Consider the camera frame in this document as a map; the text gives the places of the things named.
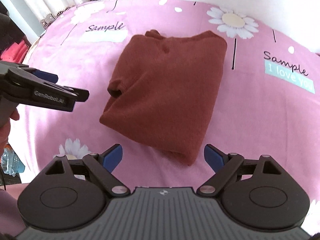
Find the person's left hand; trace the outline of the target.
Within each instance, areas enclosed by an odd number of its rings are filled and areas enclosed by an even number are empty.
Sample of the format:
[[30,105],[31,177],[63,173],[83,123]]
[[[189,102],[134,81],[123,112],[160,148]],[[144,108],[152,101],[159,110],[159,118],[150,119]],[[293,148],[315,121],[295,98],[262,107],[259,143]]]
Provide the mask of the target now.
[[4,124],[4,126],[1,127],[1,129],[0,129],[0,143],[1,143],[0,144],[0,151],[1,151],[1,154],[3,154],[4,148],[8,143],[8,137],[9,137],[10,129],[11,129],[10,121],[11,120],[17,121],[17,120],[19,120],[19,118],[20,118],[20,115],[18,113],[18,110],[15,109],[13,111],[13,113],[11,114],[11,116],[8,118],[7,122]]

